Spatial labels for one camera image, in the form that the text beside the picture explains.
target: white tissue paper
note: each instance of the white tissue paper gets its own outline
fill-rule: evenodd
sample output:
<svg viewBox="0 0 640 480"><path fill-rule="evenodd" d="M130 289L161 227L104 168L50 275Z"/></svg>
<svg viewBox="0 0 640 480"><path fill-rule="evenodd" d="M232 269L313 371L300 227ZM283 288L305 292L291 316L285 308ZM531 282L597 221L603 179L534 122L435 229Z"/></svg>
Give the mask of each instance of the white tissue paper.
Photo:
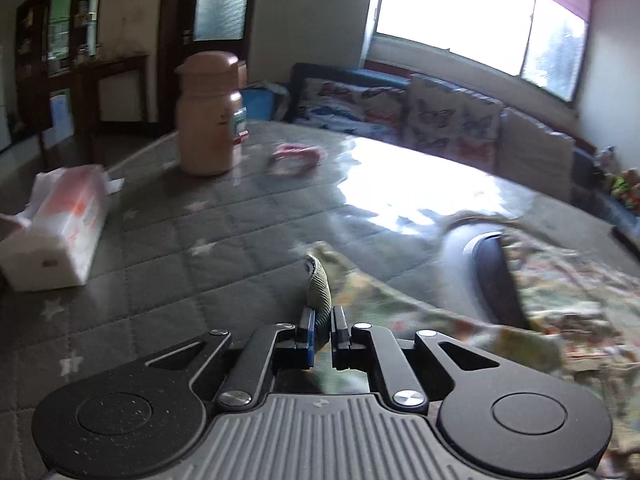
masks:
<svg viewBox="0 0 640 480"><path fill-rule="evenodd" d="M36 177L27 208L0 215L12 228L0 242L0 269L18 292L84 285L108 211L111 182L101 166Z"/></svg>

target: triangular cutout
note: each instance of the triangular cutout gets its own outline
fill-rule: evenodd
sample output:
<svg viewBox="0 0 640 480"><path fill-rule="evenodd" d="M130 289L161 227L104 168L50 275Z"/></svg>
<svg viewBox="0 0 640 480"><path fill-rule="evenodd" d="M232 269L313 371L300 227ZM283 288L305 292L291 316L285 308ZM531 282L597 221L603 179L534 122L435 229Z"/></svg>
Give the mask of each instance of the triangular cutout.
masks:
<svg viewBox="0 0 640 480"><path fill-rule="evenodd" d="M170 354L156 358L146 365L152 368L162 368L162 370L184 370L205 347L203 341L195 342L184 348L179 348Z"/></svg>
<svg viewBox="0 0 640 480"><path fill-rule="evenodd" d="M486 368L497 368L500 366L497 362L491 361L481 355L476 354L471 350L462 348L462 346L455 345L448 341L440 343L442 348L453 362L465 372L471 372L473 370L485 370Z"/></svg>

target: floor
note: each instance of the floor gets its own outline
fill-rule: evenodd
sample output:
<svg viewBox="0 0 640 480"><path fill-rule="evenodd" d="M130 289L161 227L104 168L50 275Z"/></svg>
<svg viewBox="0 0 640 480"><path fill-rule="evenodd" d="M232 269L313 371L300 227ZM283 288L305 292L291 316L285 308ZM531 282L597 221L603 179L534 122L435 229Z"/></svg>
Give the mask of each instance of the floor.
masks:
<svg viewBox="0 0 640 480"><path fill-rule="evenodd" d="M35 176L47 171L42 166L37 150L29 144L30 141L33 142L34 139L27 139L24 143L0 155L0 170L3 166L8 169L4 174L0 171L0 213L16 214L24 210L24 206L29 201ZM108 168L150 142L152 139L148 137L100 136L96 139L96 152L99 162ZM82 157L72 137L63 140L48 151L50 170L82 164Z"/></svg>

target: window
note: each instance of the window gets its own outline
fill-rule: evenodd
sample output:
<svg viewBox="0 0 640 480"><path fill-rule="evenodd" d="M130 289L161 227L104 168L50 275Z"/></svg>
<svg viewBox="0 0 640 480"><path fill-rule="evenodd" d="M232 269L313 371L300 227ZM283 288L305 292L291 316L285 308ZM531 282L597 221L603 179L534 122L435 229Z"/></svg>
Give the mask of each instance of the window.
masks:
<svg viewBox="0 0 640 480"><path fill-rule="evenodd" d="M571 101L591 0L382 0L377 32L522 77Z"/></svg>

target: ribbed gray panel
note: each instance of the ribbed gray panel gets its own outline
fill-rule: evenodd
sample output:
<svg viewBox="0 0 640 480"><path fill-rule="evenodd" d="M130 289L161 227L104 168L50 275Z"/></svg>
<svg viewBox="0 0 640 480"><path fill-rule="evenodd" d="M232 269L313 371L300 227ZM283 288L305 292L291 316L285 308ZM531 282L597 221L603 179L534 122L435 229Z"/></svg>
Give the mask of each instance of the ribbed gray panel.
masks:
<svg viewBox="0 0 640 480"><path fill-rule="evenodd" d="M149 480L497 478L460 463L423 418L387 411L373 395L271 394L257 410L220 416L192 455Z"/></svg>

